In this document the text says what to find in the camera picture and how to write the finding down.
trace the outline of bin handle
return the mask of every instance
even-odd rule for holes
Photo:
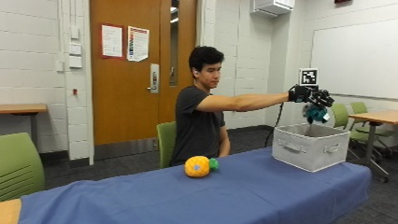
[[[336,144],[335,146],[329,146],[329,147],[323,147],[323,152],[328,152],[328,153],[332,153],[332,152],[336,152],[339,149],[339,144]]]
[[[292,149],[294,151],[298,151],[298,152],[303,152],[303,153],[306,153],[307,151],[306,151],[306,147],[303,147],[303,146],[300,146],[300,145],[296,145],[296,144],[294,144],[294,143],[291,143],[291,142],[287,142],[287,141],[284,141],[284,140],[282,140],[282,139],[276,139],[278,141],[278,144],[280,145],[280,146],[283,146],[283,147],[287,147],[288,149]]]

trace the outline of paper sign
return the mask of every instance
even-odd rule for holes
[[[123,56],[123,28],[114,25],[101,25],[102,56],[120,58]]]
[[[138,62],[147,58],[148,30],[127,26],[126,60]]]

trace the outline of short black hair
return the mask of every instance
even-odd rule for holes
[[[196,46],[188,56],[188,68],[190,70],[200,71],[204,64],[214,64],[223,62],[223,53],[212,47]]]

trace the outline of man's arm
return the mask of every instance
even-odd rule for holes
[[[231,149],[231,144],[228,142],[228,136],[226,132],[226,127],[219,128],[219,157],[226,157]]]
[[[208,95],[198,104],[203,112],[258,110],[288,101],[288,93],[242,94],[238,96]]]

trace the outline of wire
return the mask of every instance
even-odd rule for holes
[[[271,131],[270,131],[270,133],[268,133],[268,135],[266,136],[266,139],[264,139],[264,143],[263,143],[263,146],[264,146],[264,147],[266,147],[266,144],[267,144],[267,142],[268,142],[270,136],[271,136],[271,134],[274,133],[274,128],[275,128],[275,126],[276,126],[276,123],[278,123],[278,121],[280,120],[282,110],[283,110],[283,103],[280,104],[279,109],[278,109],[278,115],[276,115],[276,120],[275,120],[274,127],[272,127],[272,129],[271,129]]]

